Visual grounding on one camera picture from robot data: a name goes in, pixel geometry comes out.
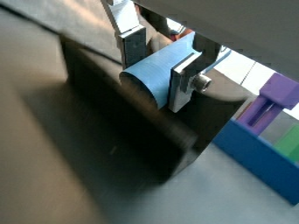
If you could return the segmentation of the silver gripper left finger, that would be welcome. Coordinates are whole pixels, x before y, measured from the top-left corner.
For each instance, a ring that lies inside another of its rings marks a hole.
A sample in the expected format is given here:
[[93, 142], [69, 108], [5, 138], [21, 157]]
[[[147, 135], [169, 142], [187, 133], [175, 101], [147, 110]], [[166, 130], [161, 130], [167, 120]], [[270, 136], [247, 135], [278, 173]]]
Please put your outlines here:
[[102, 3], [117, 32], [123, 68], [129, 68], [146, 58], [146, 28], [139, 22], [131, 0], [102, 0]]

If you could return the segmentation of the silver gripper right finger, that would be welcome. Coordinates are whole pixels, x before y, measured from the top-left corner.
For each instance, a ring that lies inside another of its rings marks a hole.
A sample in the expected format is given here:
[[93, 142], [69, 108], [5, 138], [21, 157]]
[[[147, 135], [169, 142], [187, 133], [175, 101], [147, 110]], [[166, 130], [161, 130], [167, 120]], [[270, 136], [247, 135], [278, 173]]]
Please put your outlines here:
[[189, 34], [193, 52], [173, 67], [169, 94], [169, 109], [177, 113], [193, 98], [193, 92], [205, 93], [211, 85], [207, 72], [230, 56], [231, 50], [203, 37]]

